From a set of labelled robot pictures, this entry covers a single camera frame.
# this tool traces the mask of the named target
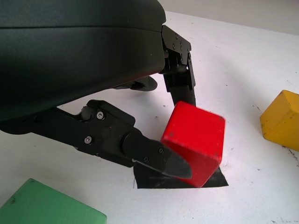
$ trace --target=white table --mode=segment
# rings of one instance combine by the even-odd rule
[[[197,105],[227,119],[221,169],[229,186],[137,189],[131,168],[35,134],[0,132],[1,205],[34,178],[104,212],[108,224],[299,222],[299,153],[266,141],[259,122],[281,90],[299,92],[299,36],[176,13],[167,25],[192,43]],[[62,108],[78,113],[103,99],[159,140],[173,104],[162,75],[153,77],[153,92],[107,90]]]

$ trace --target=green foam block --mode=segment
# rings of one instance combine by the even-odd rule
[[[0,209],[0,224],[106,224],[107,217],[38,181],[27,180]]]

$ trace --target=red cube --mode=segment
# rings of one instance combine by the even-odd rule
[[[217,114],[178,102],[161,142],[184,157],[192,169],[191,179],[181,179],[202,187],[222,160],[225,119]]]

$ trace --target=black tape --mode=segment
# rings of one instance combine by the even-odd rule
[[[165,176],[140,164],[134,166],[134,175],[139,189],[184,189],[195,188],[174,177]],[[203,188],[216,188],[228,186],[220,168],[210,177]]]

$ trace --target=yellow block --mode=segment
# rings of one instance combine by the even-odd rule
[[[263,137],[299,151],[299,95],[282,90],[261,115]]]

